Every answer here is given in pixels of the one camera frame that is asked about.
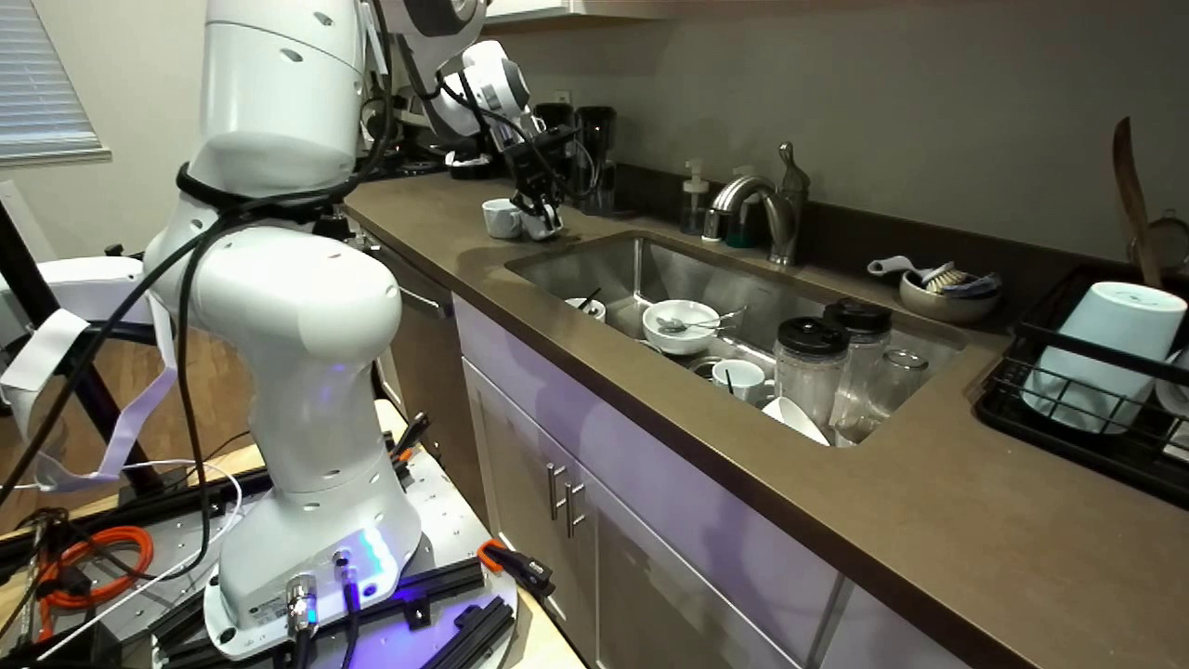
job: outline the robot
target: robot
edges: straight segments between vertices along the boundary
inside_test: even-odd
[[[440,134],[490,134],[525,157],[534,134],[526,84],[494,41],[475,41],[481,6],[207,2],[199,145],[179,171],[179,211],[149,243],[146,272],[173,260],[155,296],[227,339],[253,372],[253,434],[272,495],[224,538],[204,587],[204,624],[227,658],[286,642],[307,608],[344,616],[340,561],[355,571],[359,605],[390,598],[421,544],[368,378],[401,320],[396,282],[310,222],[354,187],[359,97],[368,75],[390,79],[390,62],[404,66]],[[538,229],[562,228],[538,191],[512,202]]]

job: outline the kitchen sink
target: kitchen sink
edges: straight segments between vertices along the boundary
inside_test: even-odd
[[[792,317],[822,317],[840,292],[795,282],[775,268],[754,268],[738,251],[714,251],[653,235],[611,235],[512,260],[508,272],[552,296],[598,289],[606,328],[642,341],[642,310],[682,296],[721,313],[721,339],[699,355],[669,355],[699,374],[721,355],[746,355],[771,372],[775,328]],[[890,320],[890,347],[908,348],[935,372],[958,341],[916,320]]]

